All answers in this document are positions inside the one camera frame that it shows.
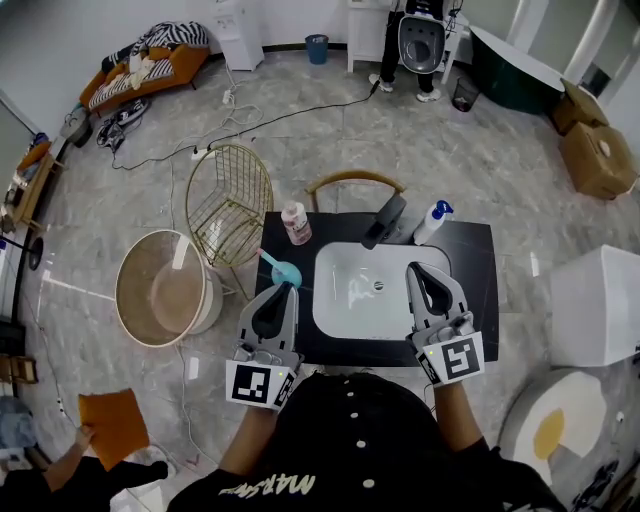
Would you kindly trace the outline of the open cardboard box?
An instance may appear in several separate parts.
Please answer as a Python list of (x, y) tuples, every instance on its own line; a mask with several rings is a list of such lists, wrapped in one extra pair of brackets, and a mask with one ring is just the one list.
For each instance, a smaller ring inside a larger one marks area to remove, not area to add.
[(609, 121), (597, 99), (566, 79), (561, 79), (565, 91), (551, 112), (551, 121), (556, 131), (564, 136), (577, 123), (590, 128), (608, 126)]

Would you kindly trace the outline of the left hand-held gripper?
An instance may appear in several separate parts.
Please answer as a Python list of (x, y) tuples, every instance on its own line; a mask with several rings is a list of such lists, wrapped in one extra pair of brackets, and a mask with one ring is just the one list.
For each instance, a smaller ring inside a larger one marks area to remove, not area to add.
[(238, 340), (226, 361), (225, 393), (228, 402), (280, 411), (290, 397), (304, 360), (297, 352), (276, 353), (259, 345), (292, 350), (298, 327), (299, 296), (289, 283), (272, 285), (242, 310)]

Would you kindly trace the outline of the blue bin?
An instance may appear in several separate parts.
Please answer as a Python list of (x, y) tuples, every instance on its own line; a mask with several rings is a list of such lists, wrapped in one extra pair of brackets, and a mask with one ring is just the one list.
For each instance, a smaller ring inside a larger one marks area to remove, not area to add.
[(305, 38), (309, 61), (313, 65), (324, 65), (328, 60), (329, 38), (325, 34), (311, 34)]

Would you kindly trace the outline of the teal and pink toy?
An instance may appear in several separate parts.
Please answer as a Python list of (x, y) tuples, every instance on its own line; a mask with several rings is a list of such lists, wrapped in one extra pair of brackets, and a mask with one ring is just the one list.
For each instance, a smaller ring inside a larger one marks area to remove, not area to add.
[(289, 283), (296, 289), (302, 285), (302, 274), (292, 263), (276, 260), (264, 249), (259, 248), (257, 255), (271, 266), (271, 281), (274, 285)]

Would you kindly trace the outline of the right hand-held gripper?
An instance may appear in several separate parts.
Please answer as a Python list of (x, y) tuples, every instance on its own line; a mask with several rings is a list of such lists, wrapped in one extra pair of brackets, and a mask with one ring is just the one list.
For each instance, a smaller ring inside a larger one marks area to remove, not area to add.
[(485, 371), (483, 337), (474, 328), (462, 286), (439, 268), (412, 262), (406, 270), (414, 328), (407, 336), (432, 385), (449, 385)]

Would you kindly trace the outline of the large cardboard box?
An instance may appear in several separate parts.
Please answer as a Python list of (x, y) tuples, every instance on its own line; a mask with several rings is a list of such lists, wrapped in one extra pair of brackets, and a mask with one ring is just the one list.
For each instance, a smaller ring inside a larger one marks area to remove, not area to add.
[(624, 136), (609, 126), (576, 123), (560, 151), (575, 190), (602, 200), (629, 192), (639, 173)]

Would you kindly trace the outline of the person's left forearm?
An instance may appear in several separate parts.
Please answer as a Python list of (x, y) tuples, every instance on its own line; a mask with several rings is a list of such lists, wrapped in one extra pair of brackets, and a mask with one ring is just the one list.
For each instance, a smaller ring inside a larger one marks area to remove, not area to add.
[(249, 475), (269, 444), (277, 418), (278, 413), (275, 410), (248, 407), (219, 463), (219, 469), (234, 475)]

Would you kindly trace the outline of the white rectangular cabinet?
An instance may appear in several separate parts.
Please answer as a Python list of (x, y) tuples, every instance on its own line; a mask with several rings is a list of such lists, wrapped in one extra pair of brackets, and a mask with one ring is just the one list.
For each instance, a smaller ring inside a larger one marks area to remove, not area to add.
[(551, 271), (550, 360), (604, 367), (640, 354), (640, 255), (603, 245)]

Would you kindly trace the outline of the pink bottle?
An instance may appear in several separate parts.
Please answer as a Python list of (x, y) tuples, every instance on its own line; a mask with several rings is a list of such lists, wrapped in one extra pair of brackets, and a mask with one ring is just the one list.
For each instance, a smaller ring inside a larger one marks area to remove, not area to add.
[(281, 220), (293, 245), (300, 246), (311, 239), (311, 226), (301, 202), (288, 201), (281, 211)]

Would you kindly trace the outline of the grey basket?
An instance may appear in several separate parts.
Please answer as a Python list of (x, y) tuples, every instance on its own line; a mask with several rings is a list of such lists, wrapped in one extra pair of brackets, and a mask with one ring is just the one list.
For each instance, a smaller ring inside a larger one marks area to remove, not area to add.
[(90, 113), (84, 107), (68, 113), (59, 131), (61, 137), (77, 148), (83, 147), (92, 133)]

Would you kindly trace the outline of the person's black shirt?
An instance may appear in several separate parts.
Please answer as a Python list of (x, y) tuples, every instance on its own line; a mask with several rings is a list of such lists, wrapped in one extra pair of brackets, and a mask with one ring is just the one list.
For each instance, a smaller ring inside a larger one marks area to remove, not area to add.
[(247, 476), (217, 469), (167, 512), (566, 512), (530, 466), (484, 436), (454, 452), (435, 399), (371, 373), (304, 379)]

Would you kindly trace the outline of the small wooden crate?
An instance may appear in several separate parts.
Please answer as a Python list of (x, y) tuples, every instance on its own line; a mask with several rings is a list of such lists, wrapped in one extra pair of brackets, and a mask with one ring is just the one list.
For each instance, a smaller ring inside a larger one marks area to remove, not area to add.
[(0, 382), (36, 384), (36, 361), (30, 357), (0, 354)]

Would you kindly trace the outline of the round white brown side table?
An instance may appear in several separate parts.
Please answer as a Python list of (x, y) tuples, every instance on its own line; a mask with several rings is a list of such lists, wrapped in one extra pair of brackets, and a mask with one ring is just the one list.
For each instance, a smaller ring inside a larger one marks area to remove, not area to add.
[(160, 348), (211, 328), (222, 310), (223, 288), (188, 236), (157, 230), (125, 255), (115, 304), (121, 325), (134, 341)]

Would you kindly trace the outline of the orange throw pillow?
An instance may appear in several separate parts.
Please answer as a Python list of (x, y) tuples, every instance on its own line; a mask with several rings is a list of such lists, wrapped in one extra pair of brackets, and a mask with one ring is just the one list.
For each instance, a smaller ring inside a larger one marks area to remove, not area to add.
[(48, 153), (50, 146), (51, 142), (45, 141), (31, 148), (30, 151), (24, 156), (20, 164), (17, 166), (16, 170), (24, 171), (34, 163), (39, 162)]

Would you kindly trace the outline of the black white striped blanket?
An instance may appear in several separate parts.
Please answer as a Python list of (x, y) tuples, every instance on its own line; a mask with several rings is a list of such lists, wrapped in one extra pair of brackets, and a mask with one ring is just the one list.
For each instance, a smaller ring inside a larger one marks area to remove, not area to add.
[(206, 29), (195, 21), (158, 23), (136, 40), (131, 47), (130, 55), (136, 55), (152, 47), (174, 50), (181, 45), (208, 48), (209, 37)]

